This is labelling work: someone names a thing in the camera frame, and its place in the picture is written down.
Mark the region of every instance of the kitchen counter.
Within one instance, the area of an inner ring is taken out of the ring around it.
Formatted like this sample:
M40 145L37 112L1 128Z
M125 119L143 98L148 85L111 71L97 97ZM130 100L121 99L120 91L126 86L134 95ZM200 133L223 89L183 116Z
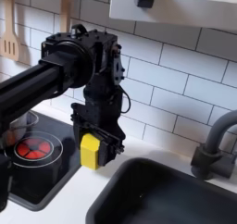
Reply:
M33 110L72 124L70 117L59 110L38 105ZM65 185L53 201L40 212L31 212L19 205L8 202L7 208L0 214L0 223L4 224L65 224L85 223L88 208L104 189L119 166L133 157L146 157L161 164L191 175L191 158L180 156L159 148L155 144L128 137L124 143L125 152L97 171L80 168ZM230 180L217 177L210 181L224 189L237 193L237 169Z

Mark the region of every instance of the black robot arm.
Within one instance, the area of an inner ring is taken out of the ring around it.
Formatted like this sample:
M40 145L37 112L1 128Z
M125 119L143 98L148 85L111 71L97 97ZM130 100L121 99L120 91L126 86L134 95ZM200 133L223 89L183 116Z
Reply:
M5 149L2 135L13 120L68 88L86 86L85 106L72 105L78 146L84 134L96 137L101 142L99 166L123 152L125 134L118 118L123 94L119 84L124 79L124 69L117 41L115 35L88 32L82 25L73 26L71 33L48 37L42 43L42 59L37 66L0 84L0 149ZM0 211L6 206L11 167L11 161L0 154Z

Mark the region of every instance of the yellow object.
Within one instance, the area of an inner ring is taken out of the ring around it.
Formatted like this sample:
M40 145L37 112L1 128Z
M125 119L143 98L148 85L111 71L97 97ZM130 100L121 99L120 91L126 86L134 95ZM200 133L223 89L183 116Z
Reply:
M81 140L81 165L98 169L98 152L100 141L92 134L86 133Z

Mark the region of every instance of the pot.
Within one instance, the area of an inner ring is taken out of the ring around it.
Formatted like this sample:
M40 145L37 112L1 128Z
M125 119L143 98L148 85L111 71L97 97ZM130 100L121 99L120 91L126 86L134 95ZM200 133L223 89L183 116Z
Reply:
M28 123L28 114L31 115L31 118L34 118L30 123ZM26 130L29 127L36 125L38 122L38 116L31 111L12 121L9 130L3 134L4 147L12 146L17 143L24 137Z

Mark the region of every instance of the faucet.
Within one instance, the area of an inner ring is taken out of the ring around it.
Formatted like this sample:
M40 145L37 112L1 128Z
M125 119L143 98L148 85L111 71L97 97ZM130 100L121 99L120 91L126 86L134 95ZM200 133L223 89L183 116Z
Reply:
M200 144L194 152L192 173L201 180L210 180L213 174L230 178L237 155L225 154L219 150L225 132L237 124L237 110L219 118L208 134L206 143Z

